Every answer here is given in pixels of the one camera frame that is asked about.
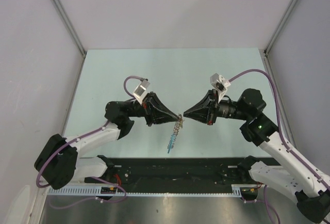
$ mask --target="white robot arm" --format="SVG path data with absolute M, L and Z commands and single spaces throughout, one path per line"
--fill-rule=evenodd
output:
M 227 82 L 223 76 L 213 75 L 214 89 L 185 111 L 184 117 L 208 125 L 213 125 L 217 117 L 244 120 L 240 128 L 244 138 L 269 153 L 289 174 L 274 170 L 252 156 L 238 167 L 248 171 L 254 181 L 287 196 L 309 220 L 320 223 L 330 212 L 330 176 L 306 159 L 262 113 L 266 103 L 259 90 L 245 90 L 237 102 L 230 98 L 223 100 L 230 85 Z
M 105 143 L 126 136 L 134 124 L 130 117 L 144 117 L 148 126 L 176 122 L 179 116 L 167 109 L 154 92 L 147 93 L 148 86 L 147 80 L 137 86 L 133 93 L 134 101 L 107 103 L 107 122 L 102 127 L 67 138 L 59 134 L 53 135 L 35 162 L 35 168 L 39 172 L 37 186 L 60 189 L 71 180 L 102 176 L 108 168 L 106 158 L 100 155 L 89 159 L 79 158 Z M 48 184 L 40 184 L 42 176 Z

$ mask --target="metal surface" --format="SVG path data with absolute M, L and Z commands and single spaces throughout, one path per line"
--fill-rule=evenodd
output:
M 64 210 L 49 206 L 49 201 L 54 206 L 65 206 L 80 199 L 83 197 L 48 196 L 40 224 L 271 223 L 263 204 L 244 204 L 239 198 L 131 197 L 119 204 L 90 200 Z M 282 223 L 310 223 L 284 196 L 277 200 L 274 207 Z
M 286 11 L 284 12 L 283 17 L 281 18 L 274 34 L 272 35 L 272 38 L 270 39 L 270 41 L 268 42 L 265 52 L 266 54 L 268 54 L 270 52 L 270 50 L 272 49 L 274 42 L 276 41 L 278 35 L 281 33 L 281 30 L 283 29 L 283 27 L 285 26 L 285 24 L 287 23 L 290 15 L 292 14 L 295 6 L 297 5 L 299 0 L 291 0 L 290 4 L 288 6 L 288 8 L 286 9 Z
M 81 43 L 77 32 L 75 31 L 66 11 L 63 8 L 63 5 L 61 3 L 60 0 L 51 0 L 54 4 L 55 9 L 57 10 L 58 14 L 60 15 L 61 19 L 64 22 L 64 25 L 66 26 L 66 28 L 68 29 L 68 32 L 70 33 L 70 36 L 72 37 L 72 39 L 74 40 L 76 46 L 78 47 L 81 55 L 83 57 L 86 56 L 86 50 L 83 47 L 83 44 Z
M 272 67 L 270 66 L 268 56 L 262 50 L 260 50 L 260 55 L 262 58 L 263 66 L 265 67 L 265 71 L 269 74 L 269 76 L 271 77 L 272 81 L 275 84 L 275 88 L 276 88 L 276 92 L 277 92 L 277 96 L 278 96 L 278 103 L 279 103 L 279 113 L 280 113 L 280 117 L 281 117 L 280 121 L 282 124 L 282 128 L 284 129 L 284 134 L 287 137 L 287 139 L 291 142 L 291 144 L 293 144 L 296 147 L 294 137 L 292 135 L 292 130 L 291 130 L 291 127 L 289 124 L 289 120 L 288 120 L 288 117 L 287 117 L 287 114 L 285 112 L 285 108 L 283 105 L 283 101 L 282 101 L 283 98 L 282 98 L 281 92 L 279 91 L 279 88 L 277 86 L 276 79 L 274 77 Z

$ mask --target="white panel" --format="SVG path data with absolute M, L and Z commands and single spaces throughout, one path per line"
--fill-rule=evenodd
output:
M 105 106 L 110 101 L 125 101 L 123 82 L 138 75 L 150 81 L 149 91 L 178 114 L 198 103 L 212 89 L 215 73 L 231 78 L 250 69 L 263 69 L 259 50 L 250 49 L 146 49 L 89 50 L 70 112 L 66 136 L 84 133 L 105 122 Z M 128 82 L 133 91 L 137 80 Z M 276 120 L 274 99 L 265 76 L 250 73 L 235 80 L 227 94 L 236 101 L 247 88 L 259 89 L 267 103 L 265 114 Z M 171 153 L 167 146 L 174 123 L 148 127 L 144 118 L 124 138 L 109 142 L 86 156 L 110 157 L 245 157 L 268 156 L 244 140 L 240 120 L 218 118 L 213 126 L 185 118 Z
M 330 173 L 330 0 L 301 0 L 270 53 L 298 149 Z
M 290 0 L 61 0 L 87 49 L 258 47 Z
M 30 185 L 28 199 L 34 199 L 34 162 L 48 138 L 61 132 L 82 58 L 50 0 L 2 0 L 0 10 L 0 223 L 4 223 L 12 200 L 25 185 Z M 20 213 L 29 214 L 24 209 Z

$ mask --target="cable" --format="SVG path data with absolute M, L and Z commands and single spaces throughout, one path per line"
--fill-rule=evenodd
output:
M 322 177 L 316 172 L 314 171 L 314 169 L 307 164 L 299 155 L 297 155 L 294 151 L 291 150 L 291 148 L 289 147 L 289 145 L 286 143 L 283 132 L 282 132 L 282 128 L 281 128 L 281 120 L 280 120 L 280 116 L 279 116 L 279 102 L 278 102 L 278 98 L 277 98 L 277 92 L 276 92 L 276 88 L 275 88 L 275 84 L 272 81 L 271 77 L 264 72 L 263 70 L 260 69 L 249 69 L 246 70 L 244 72 L 241 72 L 239 74 L 237 74 L 236 76 L 232 77 L 229 82 L 232 82 L 234 80 L 236 80 L 237 78 L 239 78 L 240 76 L 246 74 L 246 73 L 250 73 L 250 72 L 258 72 L 258 73 L 262 73 L 264 76 L 267 77 L 271 87 L 272 87 L 272 91 L 273 91 L 273 95 L 274 95 L 274 99 L 275 99 L 275 109 L 276 109 L 276 119 L 277 119 L 277 126 L 278 126 L 278 133 L 279 133 L 279 137 L 283 143 L 283 145 L 286 147 L 287 152 L 290 152 L 300 163 L 302 163 L 317 179 L 319 182 L 321 182 L 324 187 L 330 191 L 330 186 L 322 179 Z
M 135 100 L 135 98 L 127 99 L 125 102 L 130 102 L 130 101 L 133 101 L 133 100 Z
M 269 219 L 272 221 L 272 223 L 275 223 L 275 221 L 273 219 L 273 216 L 270 214 L 269 202 L 267 200 L 266 193 L 267 193 L 267 185 L 265 185 L 264 188 L 263 188 L 263 200 L 265 201 L 266 210 L 267 210 L 267 214 L 269 216 Z
M 280 218 L 279 218 L 279 215 L 278 215 L 277 211 L 276 211 L 271 205 L 269 205 L 267 202 L 262 201 L 262 200 L 251 200 L 251 201 L 246 201 L 246 200 L 244 199 L 243 196 L 242 196 L 242 200 L 244 201 L 244 203 L 257 203 L 257 202 L 264 203 L 264 204 L 266 205 L 266 209 L 267 209 L 267 208 L 270 208 L 270 209 L 274 212 L 274 214 L 276 215 L 277 223 L 278 223 L 278 224 L 281 224 L 281 222 L 280 222 L 281 220 L 280 220 Z M 268 216 L 269 216 L 270 220 L 272 221 L 272 223 L 273 223 L 273 224 L 276 224 L 276 223 L 274 222 L 273 218 L 271 217 L 270 213 L 268 214 Z
M 258 182 L 256 187 L 249 188 L 249 189 L 241 189 L 241 191 L 255 191 L 255 190 L 260 189 L 261 187 L 262 187 L 262 184 L 260 182 Z
M 119 186 L 121 186 L 122 185 L 122 181 L 121 181 L 119 175 L 118 174 L 115 174 L 114 176 L 117 179 L 117 183 L 119 184 Z
M 72 203 L 72 204 L 70 204 L 70 205 L 63 206 L 63 207 L 57 207 L 57 206 L 54 206 L 54 205 L 52 205 L 52 203 L 49 201 L 49 205 L 50 205 L 53 209 L 56 209 L 56 210 L 65 210 L 65 209 L 68 209 L 68 208 L 70 208 L 70 207 L 73 207 L 73 206 L 75 206 L 75 205 L 77 205 L 77 204 L 80 204 L 80 203 L 82 203 L 82 202 L 89 201 L 89 200 L 99 200 L 100 203 L 103 203 L 103 202 L 118 203 L 118 202 L 122 202 L 122 201 L 126 200 L 126 198 L 127 198 L 127 192 L 126 192 L 122 187 L 120 187 L 119 185 L 112 184 L 112 183 L 110 183 L 110 182 L 108 182 L 108 181 L 105 181 L 105 180 L 103 180 L 103 179 L 99 179 L 99 178 L 97 178 L 97 177 L 92 177 L 92 178 L 95 179 L 95 180 L 99 180 L 99 181 L 102 182 L 102 183 L 109 184 L 109 185 L 111 185 L 111 186 L 117 187 L 118 189 L 120 189 L 120 190 L 124 193 L 124 196 L 123 196 L 122 198 L 120 198 L 120 199 L 118 199 L 118 200 L 114 200 L 114 201 L 105 200 L 105 199 L 102 199 L 102 198 L 99 198 L 99 197 L 87 197 L 87 198 L 81 199 L 81 200 L 79 200 L 79 201 L 77 201 L 77 202 L 74 202 L 74 203 Z
M 129 79 L 131 79 L 131 78 L 139 79 L 140 81 L 144 81 L 144 78 L 139 77 L 139 76 L 133 76 L 133 75 L 131 75 L 131 76 L 129 76 L 129 77 L 127 77 L 127 78 L 125 79 L 125 81 L 124 81 L 124 90 L 125 90 L 125 92 L 126 92 L 130 97 L 134 98 L 134 95 L 131 94 L 131 93 L 127 90 L 127 87 L 126 87 L 126 83 L 127 83 L 127 81 L 128 81 Z

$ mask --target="purple cable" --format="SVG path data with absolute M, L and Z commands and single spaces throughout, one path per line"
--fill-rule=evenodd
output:
M 134 95 L 131 94 L 131 93 L 127 90 L 127 87 L 126 87 L 126 83 L 127 83 L 127 81 L 128 81 L 129 79 L 131 79 L 131 78 L 139 79 L 140 81 L 143 81 L 144 78 L 139 77 L 139 76 L 133 76 L 133 75 L 132 75 L 132 76 L 129 76 L 129 77 L 127 77 L 127 78 L 125 79 L 125 81 L 124 81 L 124 90 L 125 90 L 125 92 L 126 92 L 130 97 L 134 98 Z
M 264 72 L 263 70 L 260 69 L 249 69 L 246 70 L 244 72 L 241 72 L 239 74 L 237 74 L 236 76 L 232 77 L 229 82 L 232 82 L 234 80 L 236 80 L 237 78 L 239 78 L 240 76 L 246 74 L 246 73 L 250 73 L 250 72 L 258 72 L 258 73 L 262 73 L 264 76 L 267 77 L 272 90 L 273 90 L 273 94 L 274 94 L 274 99 L 275 99 L 275 109 L 276 109 L 276 119 L 277 119 L 277 126 L 278 126 L 278 133 L 279 133 L 279 137 L 283 143 L 283 145 L 286 147 L 287 151 L 290 152 L 300 163 L 302 163 L 317 179 L 319 182 L 321 182 L 324 187 L 326 187 L 329 191 L 330 191 L 330 186 L 322 179 L 322 177 L 320 175 L 318 175 L 318 173 L 316 171 L 313 170 L 313 168 L 307 164 L 299 155 L 297 155 L 294 151 L 290 150 L 289 145 L 287 145 L 287 143 L 285 142 L 283 133 L 282 133 L 282 128 L 281 128 L 281 120 L 280 120 L 280 116 L 279 116 L 279 102 L 278 102 L 278 98 L 277 98 L 277 94 L 276 94 L 276 88 L 275 88 L 275 84 L 272 81 L 272 79 L 270 78 L 270 76 Z
M 123 193 L 124 193 L 124 196 L 118 200 L 114 200 L 114 201 L 110 201 L 110 200 L 105 200 L 105 199 L 102 199 L 102 198 L 98 198 L 98 197 L 87 197 L 87 198 L 84 198 L 84 199 L 81 199 L 79 201 L 76 201 L 70 205 L 67 205 L 67 206 L 63 206 L 63 207 L 57 207 L 57 206 L 54 206 L 52 205 L 52 203 L 49 201 L 49 205 L 53 208 L 53 209 L 56 209 L 56 210 L 65 210 L 65 209 L 69 209 L 77 204 L 80 204 L 82 202 L 85 202 L 85 201 L 89 201 L 89 200 L 99 200 L 100 202 L 110 202 L 110 203 L 118 203 L 118 202 L 122 202 L 124 200 L 126 200 L 127 198 L 127 192 L 124 190 L 124 188 L 120 187 L 119 185 L 116 185 L 116 184 L 112 184 L 108 181 L 105 181 L 103 179 L 99 179 L 97 177 L 92 177 L 93 179 L 96 179 L 96 180 L 99 180 L 100 182 L 102 183 L 105 183 L 105 184 L 109 184 L 109 185 L 112 185 L 114 187 L 117 187 L 118 189 L 120 189 Z
M 275 224 L 275 221 L 274 221 L 272 215 L 270 214 L 269 202 L 267 200 L 266 193 L 267 193 L 267 185 L 265 185 L 264 188 L 263 188 L 263 200 L 265 201 L 266 210 L 267 210 L 267 214 L 269 216 L 269 219 L 272 221 L 273 224 Z
M 261 202 L 261 203 L 263 203 L 263 204 L 265 204 L 266 206 L 267 206 L 267 203 L 265 202 L 265 201 L 262 201 L 262 200 L 251 200 L 251 201 L 246 201 L 245 199 L 244 199 L 244 197 L 242 196 L 242 200 L 244 201 L 244 203 L 257 203 L 257 202 Z M 270 205 L 268 205 L 268 207 L 274 212 L 274 214 L 276 215 L 276 218 L 277 218 L 277 222 L 278 222 L 278 224 L 281 224 L 281 220 L 279 219 L 279 215 L 278 215 L 278 213 L 277 213 L 277 211 L 272 207 L 272 206 L 270 206 Z M 269 216 L 269 218 L 270 218 L 270 220 L 272 221 L 272 223 L 273 224 L 275 224 L 275 222 L 273 222 L 273 219 L 271 218 L 271 215 L 270 214 L 268 214 L 268 216 Z
M 37 185 L 37 187 L 38 187 L 38 188 L 46 188 L 46 187 L 49 186 L 49 184 L 41 185 L 41 184 L 40 184 L 40 178 L 41 178 L 42 173 L 43 173 L 43 171 L 45 170 L 45 168 L 48 166 L 48 164 L 52 161 L 52 159 L 53 159 L 53 158 L 54 158 L 59 152 L 61 152 L 64 148 L 66 148 L 66 147 L 69 146 L 70 144 L 76 142 L 77 139 L 82 139 L 82 138 L 85 138 L 85 137 L 90 136 L 90 135 L 92 135 L 92 134 L 95 134 L 95 133 L 98 132 L 98 131 L 101 131 L 102 128 L 106 127 L 108 124 L 109 124 L 109 121 L 107 121 L 102 127 L 99 127 L 97 130 L 93 130 L 93 131 L 88 132 L 88 133 L 86 133 L 86 134 L 83 134 L 83 135 L 81 135 L 81 136 L 79 136 L 79 137 L 77 137 L 77 138 L 75 138 L 75 139 L 73 139 L 73 140 L 71 140 L 71 141 L 68 141 L 67 143 L 65 143 L 64 145 L 62 145 L 59 149 L 57 149 L 57 150 L 56 150 L 56 151 L 55 151 L 55 152 L 54 152 L 54 153 L 53 153 L 53 154 L 52 154 L 52 155 L 46 160 L 45 164 L 43 164 L 43 166 L 40 168 L 40 171 L 39 171 L 39 173 L 38 173 L 38 175 L 37 175 L 37 179 L 36 179 L 36 185 Z

